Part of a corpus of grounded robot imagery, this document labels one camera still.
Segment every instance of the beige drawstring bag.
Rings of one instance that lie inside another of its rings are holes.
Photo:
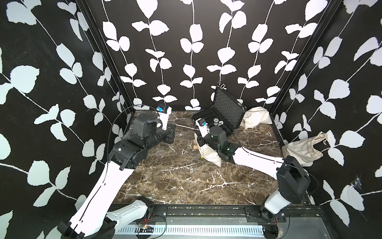
[[[317,136],[312,138],[307,138],[304,140],[291,142],[285,146],[281,147],[284,158],[288,155],[297,159],[300,164],[311,163],[323,156],[322,152],[318,151],[313,147],[313,145],[328,139],[327,134],[320,132]]]

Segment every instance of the black cable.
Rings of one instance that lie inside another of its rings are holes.
[[[234,138],[238,141],[240,147],[241,147],[245,152],[247,152],[248,154],[253,155],[253,156],[256,156],[256,157],[259,157],[259,158],[262,158],[262,159],[266,159],[266,160],[269,160],[269,161],[272,161],[272,162],[277,162],[277,161],[275,161],[275,160],[267,159],[267,158],[264,158],[264,157],[261,157],[261,156],[258,156],[258,155],[255,155],[255,154],[252,154],[252,153],[246,151],[245,148],[241,145],[240,140],[238,140],[238,138],[236,138],[236,136],[233,134],[234,132],[230,131],[225,125],[222,125],[222,126],[224,126],[229,132],[232,133],[232,136],[234,136]],[[290,166],[290,167],[293,167],[293,168],[298,169],[298,170],[300,170],[300,171],[303,171],[303,172],[305,172],[306,174],[308,174],[309,176],[311,176],[312,178],[314,178],[314,180],[317,182],[317,186],[316,186],[316,188],[315,188],[312,192],[310,192],[310,193],[308,193],[308,194],[313,194],[313,193],[315,193],[315,192],[318,190],[318,188],[320,187],[320,183],[318,182],[317,178],[314,177],[312,174],[306,172],[305,170],[302,170],[302,169],[300,169],[300,168],[297,168],[297,167],[295,167],[295,166],[292,166],[292,165],[289,165],[289,164],[286,164],[286,163],[281,163],[281,164],[285,164],[285,165],[287,165],[287,166]]]
[[[126,110],[128,110],[129,108],[131,108],[131,107],[133,107],[133,106],[148,106],[148,105],[145,105],[145,104],[134,104],[134,105],[132,105],[132,106],[129,106],[129,107],[127,107],[126,109],[124,109],[123,111],[121,111],[120,114],[117,115],[117,117],[114,119],[114,121],[113,121],[113,123],[112,123],[112,126],[111,126],[111,128],[110,128],[110,130],[109,130],[109,135],[108,135],[108,137],[107,137],[107,144],[106,144],[106,147],[107,147],[107,148],[106,148],[106,149],[107,149],[107,150],[106,150],[106,153],[107,153],[107,154],[106,154],[106,156],[107,156],[107,158],[106,158],[106,172],[105,172],[105,177],[104,177],[102,183],[105,182],[106,175],[107,175],[107,170],[108,170],[108,168],[109,168],[109,159],[108,159],[108,155],[109,155],[109,142],[110,142],[110,135],[111,135],[111,132],[112,132],[112,129],[113,129],[113,125],[114,125],[115,121],[118,119],[118,117],[119,117],[123,112],[125,112]],[[148,107],[154,109],[154,110],[158,113],[158,116],[159,116],[159,112],[157,111],[156,108],[151,107],[151,106],[148,106]],[[97,191],[95,192],[95,194],[94,194],[94,195],[92,196],[92,198],[90,199],[89,203],[86,205],[86,208],[85,208],[85,210],[84,210],[84,213],[83,213],[82,216],[80,217],[79,221],[81,221],[81,219],[84,217],[85,212],[86,212],[86,210],[87,210],[87,207],[90,205],[91,201],[93,200],[93,198],[95,197],[95,195],[98,193],[98,191],[101,189],[101,187],[102,187],[102,185],[99,186],[99,188],[97,189]]]
[[[284,235],[283,235],[282,237],[280,237],[279,239],[282,239],[282,238],[285,237],[285,235],[287,234],[287,232],[288,232],[288,230],[289,230],[289,226],[290,226],[290,214],[289,214],[289,212],[288,212],[288,209],[285,209],[285,210],[286,210],[287,213],[288,213],[288,227],[287,227],[287,229],[286,229]]]

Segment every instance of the brown marble surface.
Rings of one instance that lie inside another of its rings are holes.
[[[195,112],[173,112],[169,123],[193,127]],[[260,124],[235,136],[246,148],[270,156],[282,157],[271,125]],[[124,183],[114,203],[132,203],[146,196],[155,203],[171,204],[261,204],[277,188],[272,177],[246,166],[222,161],[218,167],[202,159],[193,150],[194,132],[176,127],[172,145],[161,143]],[[228,138],[235,142],[233,136]]]

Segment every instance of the black wallpaper with white leaves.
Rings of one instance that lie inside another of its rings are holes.
[[[379,238],[382,211],[382,1],[346,0],[275,112],[284,143],[327,133],[305,167],[340,238]]]
[[[1,1],[0,32],[0,239],[57,239],[126,102],[75,2]]]
[[[200,110],[223,83],[247,108],[269,108],[328,1],[88,4],[132,102]]]

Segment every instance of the white cloth sack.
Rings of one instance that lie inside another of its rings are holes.
[[[197,143],[197,135],[196,135],[196,133],[194,133],[194,136],[195,136],[197,148],[199,149],[200,155],[204,159],[206,159],[207,161],[210,161],[210,162],[216,164],[217,166],[221,167],[222,166],[222,159],[219,157],[217,152],[215,150],[213,150],[207,144],[205,144],[205,145],[200,147],[199,144]]]
[[[272,124],[272,120],[270,119],[268,110],[264,109],[261,106],[254,107],[245,112],[243,121],[244,128],[254,128],[260,123]]]
[[[281,151],[283,152],[284,158],[290,155],[295,157],[300,164],[311,163],[323,156],[323,153],[315,149],[313,145],[327,139],[327,134],[320,132],[315,137],[291,142],[282,146]]]

